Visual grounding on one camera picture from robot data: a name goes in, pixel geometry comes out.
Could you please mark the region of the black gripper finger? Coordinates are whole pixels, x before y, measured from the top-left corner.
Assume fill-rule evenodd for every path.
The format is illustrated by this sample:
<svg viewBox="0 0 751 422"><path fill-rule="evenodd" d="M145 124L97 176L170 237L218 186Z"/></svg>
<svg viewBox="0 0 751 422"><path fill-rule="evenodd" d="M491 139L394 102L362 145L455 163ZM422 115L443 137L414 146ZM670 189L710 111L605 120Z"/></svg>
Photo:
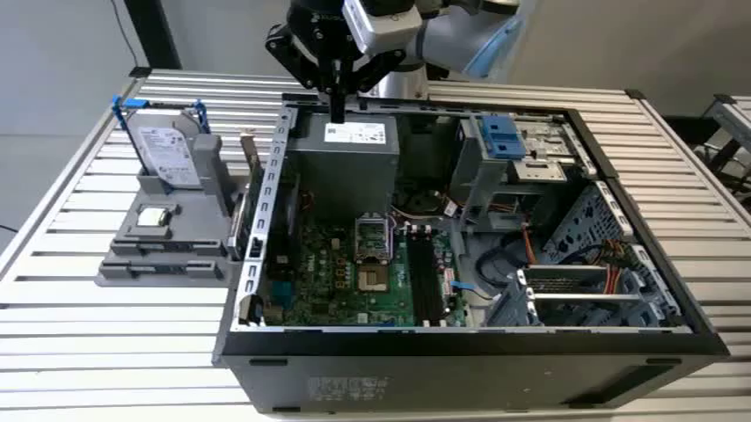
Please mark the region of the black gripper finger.
<svg viewBox="0 0 751 422"><path fill-rule="evenodd" d="M386 51L375 55L369 62L355 69L355 58L343 59L339 69L339 122L346 121L347 97L358 92L370 91L386 75L406 58L403 49Z"/></svg>
<svg viewBox="0 0 751 422"><path fill-rule="evenodd" d="M299 83L327 95L330 119L338 123L335 59L326 43L325 32L318 27L278 24L269 30L266 48Z"/></svg>

